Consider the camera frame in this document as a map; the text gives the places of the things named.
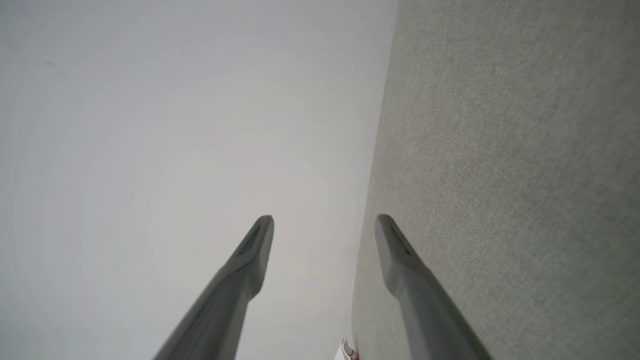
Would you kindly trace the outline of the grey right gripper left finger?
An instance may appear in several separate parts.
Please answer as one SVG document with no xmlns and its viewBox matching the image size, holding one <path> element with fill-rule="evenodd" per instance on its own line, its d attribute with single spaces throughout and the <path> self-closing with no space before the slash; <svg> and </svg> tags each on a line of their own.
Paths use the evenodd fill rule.
<svg viewBox="0 0 640 360">
<path fill-rule="evenodd" d="M 274 229 L 272 216 L 258 217 L 154 359 L 235 359 L 249 301 L 265 281 Z"/>
</svg>

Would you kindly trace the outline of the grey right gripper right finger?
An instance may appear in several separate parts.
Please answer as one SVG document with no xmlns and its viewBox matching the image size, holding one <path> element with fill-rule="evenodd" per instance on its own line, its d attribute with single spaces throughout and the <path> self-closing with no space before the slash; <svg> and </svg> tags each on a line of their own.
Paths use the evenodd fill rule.
<svg viewBox="0 0 640 360">
<path fill-rule="evenodd" d="M 436 276 L 388 214 L 375 217 L 382 277 L 398 300 L 413 360 L 492 357 Z"/>
</svg>

